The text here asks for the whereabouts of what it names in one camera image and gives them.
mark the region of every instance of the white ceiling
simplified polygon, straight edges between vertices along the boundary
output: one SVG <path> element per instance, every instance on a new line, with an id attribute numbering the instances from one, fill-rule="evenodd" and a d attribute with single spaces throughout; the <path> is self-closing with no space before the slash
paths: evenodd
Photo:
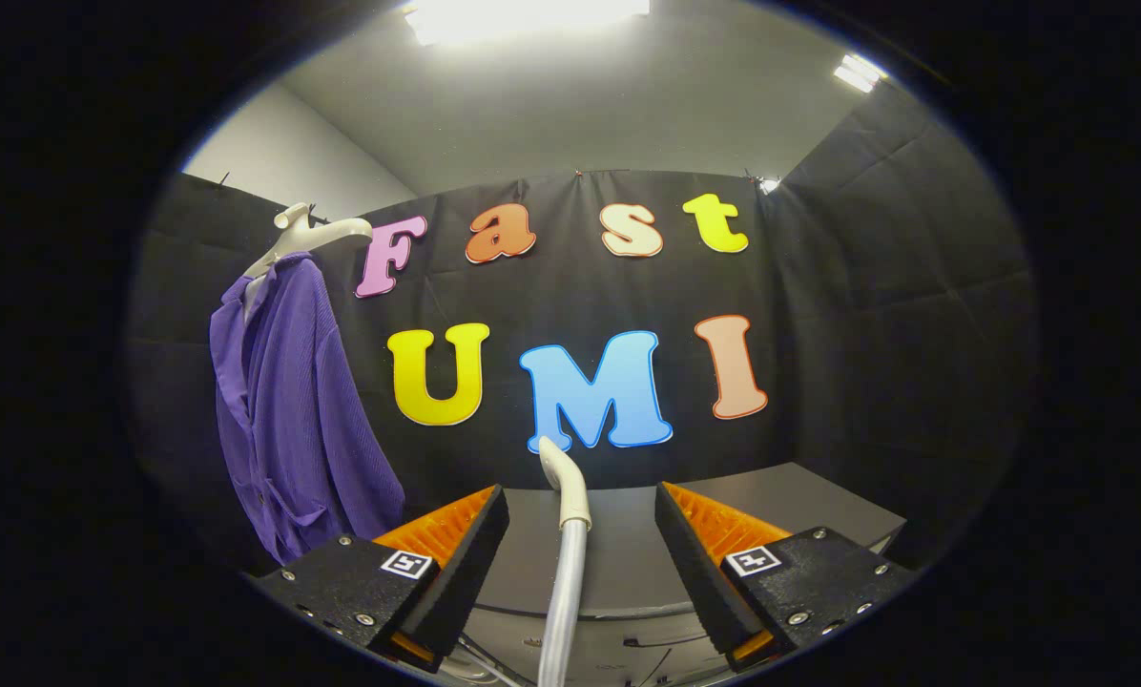
<path id="1" fill-rule="evenodd" d="M 785 176 L 863 97 L 832 75 L 844 52 L 733 0 L 430 47 L 394 9 L 283 83 L 418 195 L 575 169 Z"/>

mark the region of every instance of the purple shirt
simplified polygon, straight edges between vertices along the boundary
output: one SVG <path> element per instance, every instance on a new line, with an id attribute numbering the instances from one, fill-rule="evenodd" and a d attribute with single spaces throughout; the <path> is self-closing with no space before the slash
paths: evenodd
<path id="1" fill-rule="evenodd" d="M 405 500 L 310 258 L 291 253 L 269 269 L 248 322 L 246 276 L 210 317 L 222 455 L 248 519 L 282 565 L 342 533 L 393 530 Z"/>

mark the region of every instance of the shirt sleeve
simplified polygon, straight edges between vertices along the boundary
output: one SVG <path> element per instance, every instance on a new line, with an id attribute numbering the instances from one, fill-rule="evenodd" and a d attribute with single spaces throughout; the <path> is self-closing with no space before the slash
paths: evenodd
<path id="1" fill-rule="evenodd" d="M 400 525 L 405 492 L 366 421 L 338 329 L 317 344 L 315 371 L 330 477 L 354 534 L 374 539 Z"/>

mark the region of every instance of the white wall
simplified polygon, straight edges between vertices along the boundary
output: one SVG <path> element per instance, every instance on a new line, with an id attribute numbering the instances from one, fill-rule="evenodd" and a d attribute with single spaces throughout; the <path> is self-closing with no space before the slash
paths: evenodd
<path id="1" fill-rule="evenodd" d="M 393 173 L 315 110 L 274 83 L 196 151 L 185 172 L 275 203 L 315 203 L 329 221 L 414 199 Z"/>

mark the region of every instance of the gray table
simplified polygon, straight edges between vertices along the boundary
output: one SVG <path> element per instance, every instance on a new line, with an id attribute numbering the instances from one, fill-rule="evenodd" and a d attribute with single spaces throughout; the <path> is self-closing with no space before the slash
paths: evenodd
<path id="1" fill-rule="evenodd" d="M 871 548 L 885 547 L 905 525 L 905 518 L 795 463 L 680 485 L 792 533 L 831 527 Z M 534 488 L 505 494 L 510 526 L 476 605 L 544 616 L 557 566 L 559 498 Z M 687 613 L 689 597 L 655 525 L 655 487 L 598 488 L 588 492 L 588 501 L 592 527 L 580 616 Z"/>

